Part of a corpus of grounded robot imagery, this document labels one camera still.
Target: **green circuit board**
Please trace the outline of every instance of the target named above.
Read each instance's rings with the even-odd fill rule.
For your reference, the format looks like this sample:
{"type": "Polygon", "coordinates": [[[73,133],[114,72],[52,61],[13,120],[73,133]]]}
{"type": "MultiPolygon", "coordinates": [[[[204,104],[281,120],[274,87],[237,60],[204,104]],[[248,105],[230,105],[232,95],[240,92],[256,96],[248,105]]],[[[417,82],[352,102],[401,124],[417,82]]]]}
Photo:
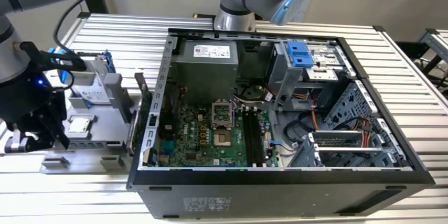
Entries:
{"type": "MultiPolygon", "coordinates": [[[[266,130],[264,127],[266,123],[269,124],[268,114],[260,112],[257,119],[260,122],[260,142],[266,156],[268,149],[264,148],[264,132],[270,132],[270,129],[266,130]]],[[[178,120],[178,134],[174,140],[174,152],[169,158],[169,166],[246,167],[242,123],[242,111],[234,111],[230,130],[213,129],[210,127],[210,108],[182,108],[178,120]]],[[[272,158],[265,159],[265,166],[277,167],[274,149],[269,149],[273,155],[272,158]]]]}

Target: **barcode label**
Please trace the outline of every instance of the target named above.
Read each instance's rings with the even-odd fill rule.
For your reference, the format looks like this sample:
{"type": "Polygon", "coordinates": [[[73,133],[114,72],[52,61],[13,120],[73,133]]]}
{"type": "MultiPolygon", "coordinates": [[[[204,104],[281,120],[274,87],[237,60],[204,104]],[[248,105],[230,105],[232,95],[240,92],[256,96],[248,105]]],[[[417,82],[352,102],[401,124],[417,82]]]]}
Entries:
{"type": "Polygon", "coordinates": [[[230,59],[230,47],[229,46],[196,45],[193,56],[202,57],[202,58],[230,59]]]}

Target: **cable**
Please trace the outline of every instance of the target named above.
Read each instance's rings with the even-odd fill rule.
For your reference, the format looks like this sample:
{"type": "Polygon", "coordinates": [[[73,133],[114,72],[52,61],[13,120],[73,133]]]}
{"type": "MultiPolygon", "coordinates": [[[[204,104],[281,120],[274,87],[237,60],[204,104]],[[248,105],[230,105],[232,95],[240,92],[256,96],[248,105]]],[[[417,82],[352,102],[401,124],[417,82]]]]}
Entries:
{"type": "Polygon", "coordinates": [[[310,117],[312,117],[312,120],[313,120],[314,130],[317,131],[318,126],[317,126],[317,122],[316,122],[314,105],[316,105],[316,99],[313,99],[313,104],[310,105],[310,117]]]}
{"type": "Polygon", "coordinates": [[[289,152],[294,152],[293,150],[288,149],[282,144],[273,144],[274,146],[280,146],[282,149],[285,149],[289,152]]]}
{"type": "Polygon", "coordinates": [[[445,72],[445,74],[444,74],[441,80],[438,81],[436,88],[440,88],[440,87],[441,87],[442,83],[444,83],[445,80],[446,80],[446,77],[448,77],[448,71],[445,72]]]}
{"type": "Polygon", "coordinates": [[[73,75],[73,73],[70,71],[68,71],[68,70],[64,70],[64,71],[70,75],[72,81],[70,81],[69,85],[65,86],[65,87],[52,88],[53,92],[64,92],[65,90],[72,89],[72,87],[73,87],[73,84],[74,84],[74,75],[73,75]]]}
{"type": "Polygon", "coordinates": [[[76,55],[76,54],[74,54],[74,53],[69,50],[69,48],[65,47],[65,45],[60,42],[60,40],[57,39],[57,34],[58,34],[58,31],[60,31],[60,29],[61,29],[61,26],[62,26],[62,23],[64,23],[64,20],[65,20],[68,14],[72,12],[72,10],[74,9],[74,7],[76,7],[80,3],[82,3],[82,1],[84,1],[84,0],[77,0],[77,1],[69,6],[69,8],[66,9],[66,11],[64,12],[64,14],[62,14],[62,16],[61,16],[61,19],[60,19],[58,22],[57,22],[56,29],[54,29],[54,32],[53,32],[53,40],[54,40],[54,42],[56,42],[56,45],[57,45],[61,49],[65,50],[65,53],[66,53],[66,54],[72,54],[72,55],[76,55]]]}
{"type": "Polygon", "coordinates": [[[258,98],[245,98],[245,97],[241,97],[238,94],[233,94],[233,97],[240,101],[240,102],[244,102],[244,103],[257,103],[257,102],[262,102],[264,100],[262,99],[258,99],[258,98]]]}
{"type": "Polygon", "coordinates": [[[298,140],[298,139],[294,139],[292,138],[289,135],[288,135],[288,129],[290,127],[293,127],[294,124],[297,124],[306,132],[313,132],[314,129],[308,127],[304,123],[302,123],[302,119],[310,115],[310,111],[305,111],[305,112],[301,112],[297,116],[297,119],[296,120],[292,120],[286,125],[285,127],[282,128],[282,135],[285,137],[286,140],[289,140],[290,142],[297,142],[297,143],[301,143],[302,140],[298,140]]]}
{"type": "Polygon", "coordinates": [[[360,119],[360,120],[364,120],[366,121],[368,119],[366,118],[362,118],[362,117],[356,117],[356,118],[350,118],[348,120],[345,120],[344,122],[341,122],[332,130],[336,131],[336,130],[340,130],[350,121],[356,120],[356,119],[360,119]]]}

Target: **white label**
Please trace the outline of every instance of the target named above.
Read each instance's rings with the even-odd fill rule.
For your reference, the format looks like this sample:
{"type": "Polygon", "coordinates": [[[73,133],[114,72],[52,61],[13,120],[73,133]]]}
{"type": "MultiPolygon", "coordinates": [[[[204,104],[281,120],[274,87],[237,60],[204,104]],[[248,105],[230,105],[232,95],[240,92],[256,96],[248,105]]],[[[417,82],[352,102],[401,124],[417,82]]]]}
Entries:
{"type": "Polygon", "coordinates": [[[230,59],[230,47],[229,46],[196,45],[193,56],[204,57],[204,58],[230,59]]]}
{"type": "Polygon", "coordinates": [[[321,62],[321,61],[325,62],[326,61],[324,56],[313,56],[313,60],[314,60],[314,62],[321,62]]]}
{"type": "Polygon", "coordinates": [[[184,208],[186,212],[228,211],[232,197],[185,197],[184,208]]]}
{"type": "Polygon", "coordinates": [[[270,100],[272,100],[272,93],[270,93],[270,92],[268,92],[268,94],[265,95],[264,99],[265,99],[268,102],[270,102],[270,100]]]}

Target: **blue plastic clip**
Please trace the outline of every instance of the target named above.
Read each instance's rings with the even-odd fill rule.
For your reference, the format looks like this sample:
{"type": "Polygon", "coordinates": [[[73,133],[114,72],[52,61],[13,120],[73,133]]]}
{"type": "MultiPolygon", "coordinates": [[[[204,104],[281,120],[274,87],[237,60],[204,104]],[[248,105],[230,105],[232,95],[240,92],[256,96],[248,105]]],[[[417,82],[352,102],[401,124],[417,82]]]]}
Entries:
{"type": "Polygon", "coordinates": [[[288,41],[286,52],[292,59],[292,65],[294,67],[310,68],[314,64],[313,58],[309,55],[308,47],[304,42],[288,41]]]}

